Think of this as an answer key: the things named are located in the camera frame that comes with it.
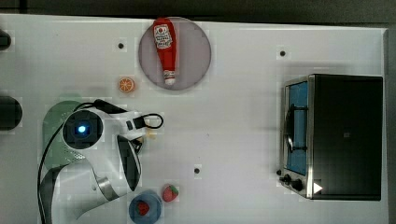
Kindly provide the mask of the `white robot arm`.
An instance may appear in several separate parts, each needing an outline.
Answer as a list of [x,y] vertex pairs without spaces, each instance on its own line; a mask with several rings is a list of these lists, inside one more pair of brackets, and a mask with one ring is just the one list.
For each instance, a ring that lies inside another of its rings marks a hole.
[[134,191],[142,168],[132,142],[146,134],[142,114],[73,112],[62,140],[81,160],[50,169],[39,186],[43,224],[75,224],[86,212]]

